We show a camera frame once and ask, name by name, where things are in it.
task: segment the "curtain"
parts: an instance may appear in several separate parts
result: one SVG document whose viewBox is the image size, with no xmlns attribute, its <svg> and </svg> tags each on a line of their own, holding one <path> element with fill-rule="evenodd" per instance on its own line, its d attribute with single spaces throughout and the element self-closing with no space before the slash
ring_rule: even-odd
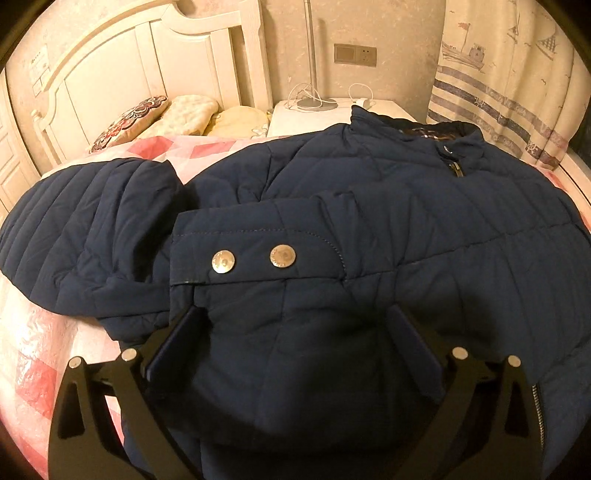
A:
<svg viewBox="0 0 591 480">
<path fill-rule="evenodd" d="M 527 163 L 556 168 L 583 120 L 591 74 L 535 0 L 447 0 L 427 123 L 465 121 Z"/>
</svg>

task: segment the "white nightstand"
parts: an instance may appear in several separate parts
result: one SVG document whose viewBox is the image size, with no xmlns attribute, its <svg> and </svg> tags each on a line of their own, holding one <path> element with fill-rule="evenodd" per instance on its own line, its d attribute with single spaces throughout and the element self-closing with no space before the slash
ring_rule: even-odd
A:
<svg viewBox="0 0 591 480">
<path fill-rule="evenodd" d="M 282 137 L 305 134 L 324 130 L 334 124 L 351 123 L 351 106 L 354 105 L 354 102 L 349 98 L 336 98 L 335 100 L 339 103 L 339 106 L 326 112 L 298 110 L 295 102 L 292 102 L 293 107 L 288 109 L 285 100 L 279 102 L 273 111 L 267 136 Z M 391 100 L 372 100 L 368 110 L 378 115 L 406 118 L 416 122 L 402 107 Z"/>
</svg>

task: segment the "pink quilt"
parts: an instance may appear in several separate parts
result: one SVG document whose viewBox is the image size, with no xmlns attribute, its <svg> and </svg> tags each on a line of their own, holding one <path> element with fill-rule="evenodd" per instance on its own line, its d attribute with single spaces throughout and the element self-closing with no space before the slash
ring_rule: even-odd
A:
<svg viewBox="0 0 591 480">
<path fill-rule="evenodd" d="M 181 181 L 187 183 L 229 154 L 269 140 L 272 139 L 146 138 L 88 155 L 49 174 L 73 164 L 138 157 L 169 160 Z M 573 188 L 565 186 L 552 172 L 540 170 L 567 193 Z M 586 215 L 585 222 L 591 227 Z M 0 274 L 0 420 L 45 479 L 48 479 L 48 438 L 57 390 L 68 360 L 77 355 L 88 363 L 110 361 L 119 355 L 119 347 L 96 320 L 65 317 L 43 310 L 29 302 Z M 119 405 L 115 399 L 108 399 L 108 402 L 122 438 Z"/>
</svg>

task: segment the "quilted puffer jacket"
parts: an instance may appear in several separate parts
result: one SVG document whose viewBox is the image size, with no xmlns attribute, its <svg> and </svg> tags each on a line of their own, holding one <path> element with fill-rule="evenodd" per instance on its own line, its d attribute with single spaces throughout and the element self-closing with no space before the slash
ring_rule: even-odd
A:
<svg viewBox="0 0 591 480">
<path fill-rule="evenodd" d="M 371 478 L 429 408 L 392 341 L 397 303 L 478 358 L 521 358 L 545 475 L 591 416 L 589 232 L 470 124 L 353 107 L 351 125 L 253 145 L 185 186 L 166 162 L 70 167 L 10 213 L 0 270 L 125 345 L 207 311 L 158 406 L 207 480 Z"/>
</svg>

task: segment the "jacket cuff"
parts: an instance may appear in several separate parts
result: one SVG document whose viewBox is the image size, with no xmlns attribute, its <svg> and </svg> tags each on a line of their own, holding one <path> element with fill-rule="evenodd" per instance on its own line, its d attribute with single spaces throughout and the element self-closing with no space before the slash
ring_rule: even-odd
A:
<svg viewBox="0 0 591 480">
<path fill-rule="evenodd" d="M 173 232 L 170 283 L 222 284 L 287 278 L 343 279 L 348 266 L 318 198 L 265 200 L 180 214 Z M 278 268 L 271 251 L 295 250 L 295 262 Z M 215 253 L 233 253 L 227 273 L 212 266 Z"/>
</svg>

